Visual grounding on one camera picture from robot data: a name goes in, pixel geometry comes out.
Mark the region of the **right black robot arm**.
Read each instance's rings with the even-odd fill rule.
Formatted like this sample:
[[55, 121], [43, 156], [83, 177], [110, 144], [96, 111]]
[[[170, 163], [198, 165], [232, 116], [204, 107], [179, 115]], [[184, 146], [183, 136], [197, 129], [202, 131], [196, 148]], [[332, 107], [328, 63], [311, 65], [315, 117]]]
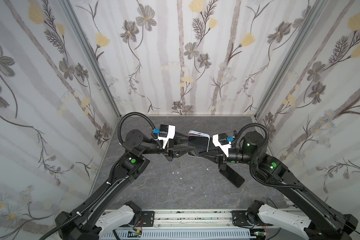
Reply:
[[274, 188], [291, 200], [306, 216], [298, 220], [290, 213], [275, 210], [254, 201], [247, 209], [247, 221], [256, 226], [274, 225], [299, 235], [305, 240], [349, 240], [356, 232], [358, 220], [330, 207], [302, 184], [279, 159], [267, 154], [270, 132], [262, 124], [242, 127], [234, 137], [217, 135], [215, 148], [198, 155], [225, 171], [228, 163], [247, 164], [251, 177], [258, 183]]

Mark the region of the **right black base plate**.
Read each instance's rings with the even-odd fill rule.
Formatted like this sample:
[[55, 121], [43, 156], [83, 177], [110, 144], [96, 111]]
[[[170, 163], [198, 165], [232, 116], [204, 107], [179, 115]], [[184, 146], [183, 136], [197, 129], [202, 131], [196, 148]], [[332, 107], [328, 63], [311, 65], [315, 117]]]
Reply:
[[236, 227], [249, 227], [250, 224], [248, 223], [247, 218], [247, 211], [231, 211], [232, 214], [232, 222], [233, 225]]

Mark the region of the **aluminium mounting rail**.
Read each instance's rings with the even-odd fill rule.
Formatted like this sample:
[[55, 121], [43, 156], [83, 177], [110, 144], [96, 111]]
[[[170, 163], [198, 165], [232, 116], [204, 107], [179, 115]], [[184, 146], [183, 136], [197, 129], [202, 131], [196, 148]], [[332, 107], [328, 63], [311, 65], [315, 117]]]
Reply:
[[249, 231], [268, 232], [271, 229], [284, 229], [299, 234], [308, 226], [309, 220], [300, 212], [290, 212], [286, 209], [275, 209], [263, 205], [253, 216], [247, 212], [249, 227], [236, 227], [232, 222], [231, 211], [242, 210], [150, 210], [155, 212], [153, 227], [137, 227], [141, 213], [127, 206], [118, 210], [106, 211], [97, 221], [102, 228], [101, 236], [115, 230], [133, 230], [141, 234], [143, 230], [172, 229], [247, 229]]

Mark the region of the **light blue phone case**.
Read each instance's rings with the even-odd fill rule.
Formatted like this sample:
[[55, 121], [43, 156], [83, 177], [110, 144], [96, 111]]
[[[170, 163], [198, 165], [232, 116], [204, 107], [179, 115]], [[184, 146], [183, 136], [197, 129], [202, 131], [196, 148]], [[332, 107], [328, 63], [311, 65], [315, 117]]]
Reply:
[[201, 132], [197, 132], [197, 131], [189, 131], [189, 134], [188, 134], [188, 136], [189, 135], [203, 135], [203, 136], [205, 136], [205, 135], [209, 135], [209, 134], [205, 134], [205, 133], [201, 133]]

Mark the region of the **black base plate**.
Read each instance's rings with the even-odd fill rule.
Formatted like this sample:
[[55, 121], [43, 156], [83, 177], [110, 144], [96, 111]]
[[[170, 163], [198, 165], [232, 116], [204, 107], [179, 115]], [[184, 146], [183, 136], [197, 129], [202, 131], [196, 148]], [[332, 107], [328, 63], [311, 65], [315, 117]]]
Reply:
[[231, 211], [232, 214], [232, 222], [233, 225], [236, 227], [249, 227], [250, 224], [248, 223], [247, 218], [247, 211]]
[[137, 227], [153, 227], [155, 220], [155, 212], [154, 211], [142, 211], [141, 219], [138, 222]]

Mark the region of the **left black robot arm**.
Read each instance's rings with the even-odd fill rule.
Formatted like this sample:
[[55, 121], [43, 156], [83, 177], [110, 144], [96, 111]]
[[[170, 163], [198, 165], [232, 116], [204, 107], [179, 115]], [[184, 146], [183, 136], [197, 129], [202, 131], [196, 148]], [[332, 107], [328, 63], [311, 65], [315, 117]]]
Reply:
[[[123, 123], [130, 117], [146, 120], [152, 128], [152, 136], [149, 138], [134, 129], [123, 137]], [[97, 221], [116, 196], [147, 168], [150, 161], [145, 154], [162, 154], [172, 161], [195, 150], [188, 145], [188, 137], [176, 132], [174, 126], [162, 125], [157, 129], [146, 115], [139, 112], [127, 113], [119, 120], [117, 137], [125, 152], [111, 167], [108, 179], [74, 210], [60, 213], [55, 219], [56, 227], [44, 234], [42, 240], [54, 233], [63, 240], [98, 240], [103, 228], [97, 225]]]

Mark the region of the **black phone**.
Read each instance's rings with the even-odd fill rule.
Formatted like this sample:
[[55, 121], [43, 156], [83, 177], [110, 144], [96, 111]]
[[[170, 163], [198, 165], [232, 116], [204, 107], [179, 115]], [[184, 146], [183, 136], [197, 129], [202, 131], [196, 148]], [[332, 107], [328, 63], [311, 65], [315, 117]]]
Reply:
[[209, 149], [210, 136], [209, 135], [189, 135], [188, 146], [196, 148], [200, 152], [206, 152]]
[[236, 188], [240, 188], [245, 182], [245, 179], [229, 166], [225, 170], [220, 169], [219, 172]]

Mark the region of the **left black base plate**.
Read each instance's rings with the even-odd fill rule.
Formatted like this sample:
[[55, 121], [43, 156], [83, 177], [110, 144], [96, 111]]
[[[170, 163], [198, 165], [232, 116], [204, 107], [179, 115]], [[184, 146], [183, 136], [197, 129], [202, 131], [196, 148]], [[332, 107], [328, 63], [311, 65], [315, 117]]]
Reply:
[[141, 219], [138, 222], [137, 227], [153, 227], [155, 220], [155, 212], [154, 211], [142, 211]]

